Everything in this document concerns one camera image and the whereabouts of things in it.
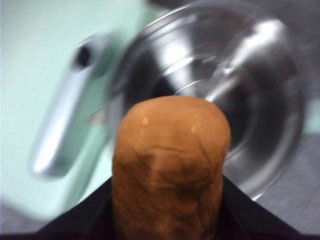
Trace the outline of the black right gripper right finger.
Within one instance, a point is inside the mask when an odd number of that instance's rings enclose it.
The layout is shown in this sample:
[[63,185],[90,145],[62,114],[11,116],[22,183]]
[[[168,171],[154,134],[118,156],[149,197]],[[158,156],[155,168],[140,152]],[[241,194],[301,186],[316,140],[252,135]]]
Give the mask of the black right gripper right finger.
[[251,200],[227,177],[223,178],[222,238],[241,240],[294,240],[300,233]]

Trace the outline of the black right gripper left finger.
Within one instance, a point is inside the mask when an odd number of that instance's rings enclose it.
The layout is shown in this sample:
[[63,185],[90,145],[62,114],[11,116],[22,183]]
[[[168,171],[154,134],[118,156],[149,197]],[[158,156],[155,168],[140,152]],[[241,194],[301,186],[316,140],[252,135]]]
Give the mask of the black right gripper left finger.
[[35,233],[38,240],[113,240],[112,180]]

